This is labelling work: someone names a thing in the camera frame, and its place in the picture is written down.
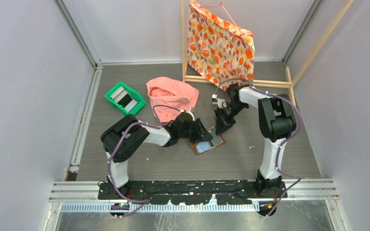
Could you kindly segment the black credit card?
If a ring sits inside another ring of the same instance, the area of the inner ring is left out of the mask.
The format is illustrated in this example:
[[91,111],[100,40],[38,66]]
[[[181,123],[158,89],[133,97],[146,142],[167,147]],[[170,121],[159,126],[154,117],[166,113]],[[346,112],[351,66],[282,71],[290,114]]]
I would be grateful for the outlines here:
[[216,146],[219,146],[219,145],[225,143],[225,141],[223,140],[223,138],[221,136],[213,134],[212,139],[210,140],[210,143],[211,143],[212,147],[216,147]]

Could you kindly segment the brown leather card holder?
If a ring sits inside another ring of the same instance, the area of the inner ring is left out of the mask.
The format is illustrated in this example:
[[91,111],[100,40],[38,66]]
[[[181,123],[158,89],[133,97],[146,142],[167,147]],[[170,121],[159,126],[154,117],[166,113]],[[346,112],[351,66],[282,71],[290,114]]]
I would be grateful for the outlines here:
[[[215,127],[209,128],[208,131],[211,133],[211,135],[213,135],[213,134],[216,135],[215,134],[215,132],[216,132]],[[202,142],[198,142],[198,143],[190,143],[190,147],[191,147],[191,149],[194,151],[194,153],[196,155],[200,155],[202,153],[211,151],[211,150],[213,150],[213,149],[215,149],[215,148],[217,148],[219,146],[212,147],[212,145],[210,143],[210,140],[208,140],[208,141],[202,141]]]

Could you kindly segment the green card tray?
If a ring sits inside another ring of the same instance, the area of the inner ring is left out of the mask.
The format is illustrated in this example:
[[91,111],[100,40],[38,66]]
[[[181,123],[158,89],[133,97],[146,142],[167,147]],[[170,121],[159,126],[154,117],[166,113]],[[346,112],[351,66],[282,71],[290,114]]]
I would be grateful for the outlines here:
[[146,101],[140,93],[121,81],[112,87],[104,97],[112,107],[119,109],[124,115],[136,115],[146,105]]

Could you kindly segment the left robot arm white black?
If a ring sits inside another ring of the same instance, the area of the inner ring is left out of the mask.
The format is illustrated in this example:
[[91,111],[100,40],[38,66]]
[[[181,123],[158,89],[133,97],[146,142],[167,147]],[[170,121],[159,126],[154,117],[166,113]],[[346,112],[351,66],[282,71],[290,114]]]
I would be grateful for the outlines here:
[[110,193],[117,199],[128,195],[128,160],[143,143],[170,147],[180,139],[198,144],[212,140],[213,136],[190,112],[181,112],[176,119],[161,126],[150,125],[128,114],[108,128],[100,141],[107,155]]

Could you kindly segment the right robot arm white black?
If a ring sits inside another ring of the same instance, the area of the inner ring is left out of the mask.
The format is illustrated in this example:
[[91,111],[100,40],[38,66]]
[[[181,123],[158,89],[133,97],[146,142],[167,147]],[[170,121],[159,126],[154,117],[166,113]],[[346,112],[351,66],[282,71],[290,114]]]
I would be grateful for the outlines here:
[[285,146],[297,128],[298,113],[286,94],[274,95],[253,86],[228,86],[227,102],[212,95],[215,109],[216,135],[221,135],[235,125],[235,116],[250,106],[257,108],[259,129],[264,137],[264,156],[257,172],[255,190],[261,197],[269,197],[282,184],[281,161]]

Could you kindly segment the pink cloth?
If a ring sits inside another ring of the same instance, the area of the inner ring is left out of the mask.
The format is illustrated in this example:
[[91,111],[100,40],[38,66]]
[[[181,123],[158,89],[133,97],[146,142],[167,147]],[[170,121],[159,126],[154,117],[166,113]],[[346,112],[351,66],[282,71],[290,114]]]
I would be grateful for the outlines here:
[[155,106],[155,115],[160,122],[174,120],[179,111],[194,108],[199,90],[191,85],[168,77],[157,77],[146,83],[150,105]]

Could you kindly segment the floral fabric bag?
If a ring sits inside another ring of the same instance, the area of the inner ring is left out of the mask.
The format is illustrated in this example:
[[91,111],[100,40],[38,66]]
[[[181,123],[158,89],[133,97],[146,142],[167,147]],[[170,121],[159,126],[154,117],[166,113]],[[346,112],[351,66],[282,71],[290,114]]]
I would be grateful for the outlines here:
[[253,33],[216,16],[197,1],[189,3],[187,63],[225,90],[254,78]]

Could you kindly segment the pink hanger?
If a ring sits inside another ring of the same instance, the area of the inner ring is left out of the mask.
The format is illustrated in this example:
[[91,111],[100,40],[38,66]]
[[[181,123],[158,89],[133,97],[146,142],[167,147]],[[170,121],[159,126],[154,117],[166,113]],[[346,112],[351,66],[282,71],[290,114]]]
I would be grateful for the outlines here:
[[226,7],[224,6],[224,1],[223,0],[220,0],[220,3],[219,4],[216,4],[216,5],[202,5],[202,7],[204,8],[222,8],[223,11],[226,13],[226,15],[228,16],[228,18],[232,21],[232,23],[236,26],[236,28],[238,30],[240,30],[240,27],[237,25],[237,23],[235,22],[235,20],[232,18],[232,16],[229,14],[228,10],[226,9]]

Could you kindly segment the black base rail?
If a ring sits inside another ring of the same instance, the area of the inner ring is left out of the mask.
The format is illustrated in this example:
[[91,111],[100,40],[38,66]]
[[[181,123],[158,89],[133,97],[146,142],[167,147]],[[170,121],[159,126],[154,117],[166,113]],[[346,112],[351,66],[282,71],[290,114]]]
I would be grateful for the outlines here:
[[206,205],[215,199],[218,205],[246,205],[251,199],[276,201],[286,198],[285,183],[259,192],[253,180],[131,180],[117,192],[112,183],[100,181],[98,199],[127,197],[151,205]]

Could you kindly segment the wooden rack frame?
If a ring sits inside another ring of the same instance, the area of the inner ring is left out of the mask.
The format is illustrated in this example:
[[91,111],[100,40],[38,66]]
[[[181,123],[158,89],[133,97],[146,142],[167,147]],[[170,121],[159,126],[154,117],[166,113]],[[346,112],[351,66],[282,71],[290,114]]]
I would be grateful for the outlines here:
[[[272,81],[272,80],[258,80],[254,79],[251,82],[253,85],[257,87],[266,87],[266,88],[280,88],[280,89],[288,89],[291,99],[293,103],[296,104],[295,95],[294,95],[294,86],[299,81],[300,77],[304,74],[307,68],[310,66],[311,62],[319,53],[320,49],[323,47],[329,36],[332,34],[338,23],[341,21],[343,16],[346,14],[348,9],[354,2],[352,0],[347,0],[343,6],[339,9],[337,14],[334,16],[326,30],[323,32],[322,36],[320,37],[317,44],[314,46],[312,52],[308,55],[306,60],[304,61],[303,65],[301,66],[299,72],[294,76],[291,77],[290,69],[288,66],[285,66],[285,75],[286,81]],[[209,83],[209,81],[202,77],[202,76],[192,76],[187,74],[187,32],[186,32],[186,24],[185,21],[185,2],[183,0],[180,1],[180,10],[181,10],[181,49],[182,49],[182,81],[183,82],[196,82],[196,83]]]

